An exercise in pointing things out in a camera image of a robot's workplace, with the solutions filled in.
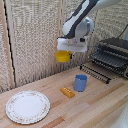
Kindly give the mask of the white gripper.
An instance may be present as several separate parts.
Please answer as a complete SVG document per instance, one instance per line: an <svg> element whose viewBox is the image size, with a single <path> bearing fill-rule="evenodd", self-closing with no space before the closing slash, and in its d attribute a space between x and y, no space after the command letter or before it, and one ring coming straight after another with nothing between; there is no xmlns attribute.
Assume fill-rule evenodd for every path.
<svg viewBox="0 0 128 128"><path fill-rule="evenodd" d="M65 39L58 38L57 39L57 49L65 50L71 52L86 52L87 51L87 37L83 38L73 38L73 39ZM73 54L69 53L69 60L73 58Z"/></svg>

